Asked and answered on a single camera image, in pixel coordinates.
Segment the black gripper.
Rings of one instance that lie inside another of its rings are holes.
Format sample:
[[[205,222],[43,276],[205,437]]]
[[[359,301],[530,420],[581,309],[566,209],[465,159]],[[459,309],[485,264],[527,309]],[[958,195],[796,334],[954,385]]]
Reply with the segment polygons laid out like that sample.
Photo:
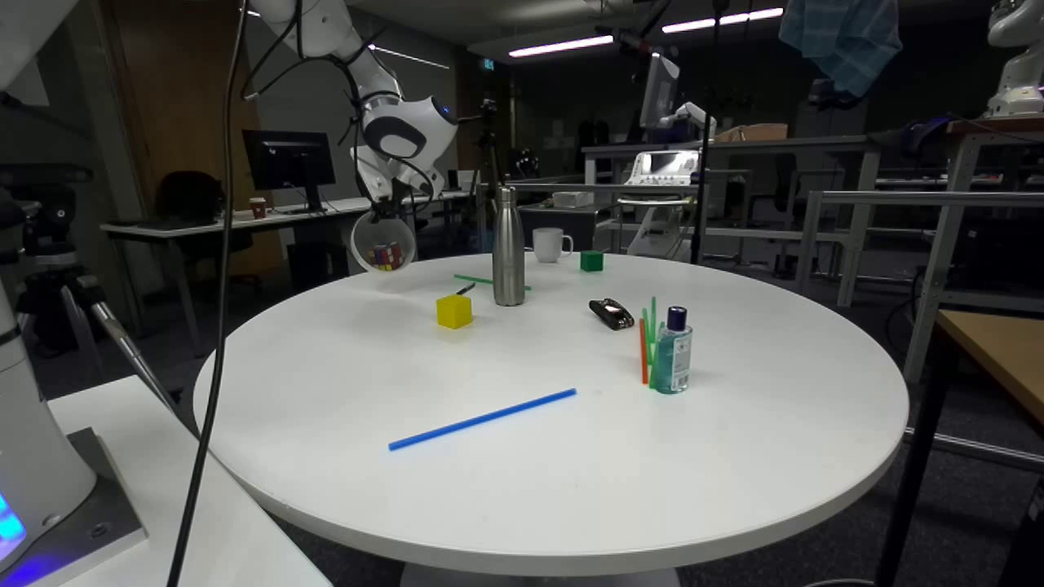
[[[373,209],[379,217],[397,217],[403,199],[406,199],[406,187],[403,182],[369,182],[367,199],[373,204]]]

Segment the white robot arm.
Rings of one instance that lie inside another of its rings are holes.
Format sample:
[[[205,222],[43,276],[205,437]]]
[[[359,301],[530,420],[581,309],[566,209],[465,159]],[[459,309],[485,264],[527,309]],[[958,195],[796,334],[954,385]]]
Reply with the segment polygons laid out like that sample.
[[[439,97],[407,97],[397,78],[373,56],[345,0],[235,0],[256,10],[268,31],[305,60],[324,60],[345,72],[355,96],[359,130],[350,147],[355,178],[377,206],[393,206],[406,190],[445,193],[439,159],[456,137],[456,125]],[[79,0],[0,0],[0,90],[9,90]]]

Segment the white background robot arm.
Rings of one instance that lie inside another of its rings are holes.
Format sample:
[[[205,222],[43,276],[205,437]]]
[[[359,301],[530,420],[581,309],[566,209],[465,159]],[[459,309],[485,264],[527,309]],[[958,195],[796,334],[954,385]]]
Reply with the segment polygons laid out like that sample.
[[[1044,115],[1044,0],[999,0],[989,12],[989,47],[1008,50],[989,118]]]

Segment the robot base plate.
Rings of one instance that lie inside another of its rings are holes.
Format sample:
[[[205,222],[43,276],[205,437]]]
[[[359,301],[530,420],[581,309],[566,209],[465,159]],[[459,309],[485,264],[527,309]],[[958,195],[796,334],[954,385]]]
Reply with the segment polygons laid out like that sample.
[[[47,587],[148,539],[106,441],[81,429],[61,441],[70,469],[5,476],[0,587]]]

